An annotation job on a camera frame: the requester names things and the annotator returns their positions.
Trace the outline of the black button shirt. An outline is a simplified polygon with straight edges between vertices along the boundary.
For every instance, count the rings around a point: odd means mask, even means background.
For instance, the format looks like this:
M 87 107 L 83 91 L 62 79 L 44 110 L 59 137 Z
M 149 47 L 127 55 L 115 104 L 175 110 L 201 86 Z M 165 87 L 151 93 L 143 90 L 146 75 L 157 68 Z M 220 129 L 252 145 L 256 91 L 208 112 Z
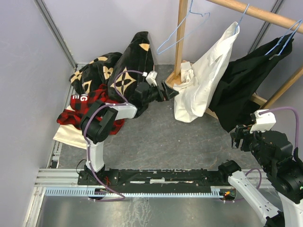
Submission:
M 271 70 L 292 52 L 293 38 L 280 56 L 269 59 L 279 53 L 287 39 L 286 36 L 279 47 L 265 55 L 279 38 L 260 46 L 240 59 L 229 62 L 209 105 L 209 109 L 215 112 L 225 131 L 230 132 L 238 124 L 248 125 L 252 122 L 250 114 L 258 110 L 260 105 L 250 98 Z

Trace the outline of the white dress shirt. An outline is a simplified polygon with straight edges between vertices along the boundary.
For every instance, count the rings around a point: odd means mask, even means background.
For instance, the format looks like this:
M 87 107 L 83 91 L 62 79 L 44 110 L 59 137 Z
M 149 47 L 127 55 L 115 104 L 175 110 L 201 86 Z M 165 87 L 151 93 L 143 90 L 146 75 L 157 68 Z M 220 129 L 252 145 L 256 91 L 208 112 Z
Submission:
M 181 122 L 192 122 L 202 117 L 209 107 L 216 87 L 229 64 L 232 47 L 240 30 L 233 32 L 237 22 L 233 22 L 221 38 L 194 64 L 183 63 L 181 84 L 173 88 L 179 92 L 174 98 L 174 117 Z

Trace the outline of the red black plaid shirt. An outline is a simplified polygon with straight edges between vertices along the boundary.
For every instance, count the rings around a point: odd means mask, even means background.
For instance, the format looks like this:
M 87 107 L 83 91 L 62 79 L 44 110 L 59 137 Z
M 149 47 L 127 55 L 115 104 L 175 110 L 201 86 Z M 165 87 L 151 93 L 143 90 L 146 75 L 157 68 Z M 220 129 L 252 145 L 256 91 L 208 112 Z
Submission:
M 101 84 L 95 91 L 88 94 L 72 95 L 70 100 L 71 110 L 64 109 L 58 116 L 56 122 L 60 125 L 73 125 L 80 130 L 80 122 L 82 117 L 88 112 L 94 102 L 100 100 L 104 103 L 117 104 L 115 100 L 111 100 L 107 94 L 107 85 Z

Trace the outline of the light blue hanger with shirt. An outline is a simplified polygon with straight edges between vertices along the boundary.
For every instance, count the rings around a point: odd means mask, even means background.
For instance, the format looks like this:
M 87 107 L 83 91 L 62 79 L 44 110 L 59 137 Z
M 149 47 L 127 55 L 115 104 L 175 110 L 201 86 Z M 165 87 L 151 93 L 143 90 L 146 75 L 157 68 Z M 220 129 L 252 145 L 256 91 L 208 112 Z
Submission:
M 278 42 L 267 52 L 265 53 L 265 55 L 270 54 L 271 52 L 273 52 L 277 47 L 279 47 L 282 44 L 282 41 L 284 40 L 284 38 L 287 36 L 287 39 L 285 40 L 284 44 L 282 45 L 282 48 L 280 49 L 279 53 L 274 54 L 272 57 L 270 57 L 269 59 L 274 58 L 275 56 L 280 56 L 283 52 L 283 50 L 286 48 L 286 46 L 288 45 L 288 43 L 290 42 L 290 40 L 293 38 L 293 36 L 295 35 L 295 33 L 298 31 L 299 27 L 301 26 L 303 20 L 299 19 L 298 21 L 296 21 L 294 24 L 292 24 L 288 30 L 285 32 L 285 34 L 279 38 Z

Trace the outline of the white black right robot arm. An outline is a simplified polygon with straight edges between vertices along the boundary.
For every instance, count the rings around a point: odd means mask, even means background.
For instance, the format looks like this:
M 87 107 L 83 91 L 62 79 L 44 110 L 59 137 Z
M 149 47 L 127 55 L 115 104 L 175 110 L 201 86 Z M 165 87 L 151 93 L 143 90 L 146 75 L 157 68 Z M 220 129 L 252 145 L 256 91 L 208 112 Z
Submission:
M 293 148 L 284 133 L 252 132 L 251 126 L 237 125 L 231 133 L 232 146 L 250 152 L 267 179 L 278 192 L 283 209 L 270 203 L 233 160 L 218 167 L 218 181 L 230 184 L 253 208 L 266 227 L 301 227 L 303 225 L 303 163 L 298 148 Z

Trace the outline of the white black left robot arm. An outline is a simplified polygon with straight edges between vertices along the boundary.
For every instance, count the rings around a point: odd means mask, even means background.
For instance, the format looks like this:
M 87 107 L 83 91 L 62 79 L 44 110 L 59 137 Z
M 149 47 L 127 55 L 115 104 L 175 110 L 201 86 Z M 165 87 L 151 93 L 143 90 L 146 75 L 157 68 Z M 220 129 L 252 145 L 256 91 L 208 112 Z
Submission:
M 116 121 L 136 118 L 147 109 L 150 102 L 168 101 L 179 94 L 165 81 L 161 84 L 163 89 L 147 82 L 140 83 L 130 96 L 129 102 L 110 104 L 97 100 L 82 117 L 80 128 L 87 149 L 85 166 L 90 170 L 88 178 L 94 184 L 101 184 L 105 179 L 104 141 L 114 129 Z

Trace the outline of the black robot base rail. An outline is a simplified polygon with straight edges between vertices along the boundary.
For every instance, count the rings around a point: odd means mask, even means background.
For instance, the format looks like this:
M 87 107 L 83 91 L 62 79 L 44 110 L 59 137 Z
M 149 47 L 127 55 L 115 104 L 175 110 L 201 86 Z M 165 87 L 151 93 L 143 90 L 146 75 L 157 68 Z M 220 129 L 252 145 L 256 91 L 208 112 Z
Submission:
M 78 185 L 103 185 L 123 195 L 218 196 L 222 201 L 236 198 L 220 171 L 109 169 L 93 174 L 89 169 L 78 173 Z

